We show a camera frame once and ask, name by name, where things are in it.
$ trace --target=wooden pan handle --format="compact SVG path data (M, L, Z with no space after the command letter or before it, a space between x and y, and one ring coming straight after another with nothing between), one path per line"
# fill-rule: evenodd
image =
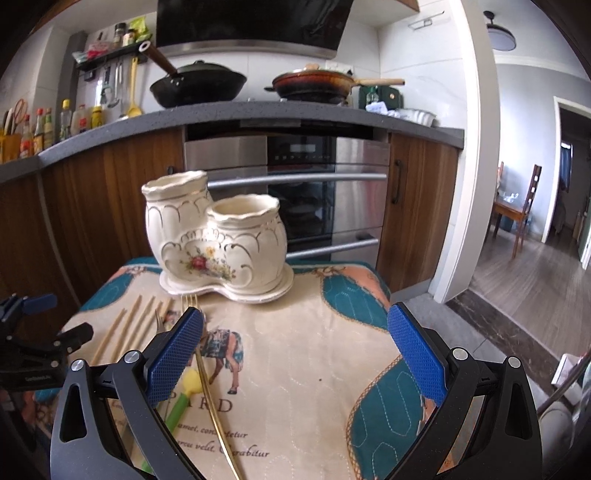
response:
M152 60L156 65L158 65L161 69L163 69L166 73L168 73L172 77L176 77L179 75L174 65L168 61L162 52L160 52L156 47L152 45L152 42L146 40L139 46L140 53L146 55L150 60Z
M375 86L375 85L404 85L403 79L356 79L355 85L367 85L367 86Z

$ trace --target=range hood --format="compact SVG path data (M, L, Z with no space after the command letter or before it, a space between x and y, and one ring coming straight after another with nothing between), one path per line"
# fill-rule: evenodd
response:
M166 55L260 50L331 59L353 0L158 0Z

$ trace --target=electrical outlet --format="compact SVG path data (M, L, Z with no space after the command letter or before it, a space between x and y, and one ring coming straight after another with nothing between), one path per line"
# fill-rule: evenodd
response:
M324 68L327 70L336 70L337 72L347 73L351 71L351 73L355 73L355 68L352 65L347 65L346 63L340 63L338 61L333 60L326 60L326 64L324 64Z

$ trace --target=gray countertop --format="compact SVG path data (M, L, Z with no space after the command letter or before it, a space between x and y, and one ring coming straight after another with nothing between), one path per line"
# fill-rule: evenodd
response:
M464 130L429 128L355 108L310 102L215 102L187 105L114 122L77 135L35 157L0 165L0 183L34 173L93 147L155 130L228 120L317 120L382 128L457 148L464 147Z

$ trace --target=oven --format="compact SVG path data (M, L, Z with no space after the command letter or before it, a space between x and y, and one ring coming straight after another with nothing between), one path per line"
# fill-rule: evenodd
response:
M214 200L279 199L287 257L375 266L384 222L389 145L355 138L253 135L185 143L187 170L207 170Z

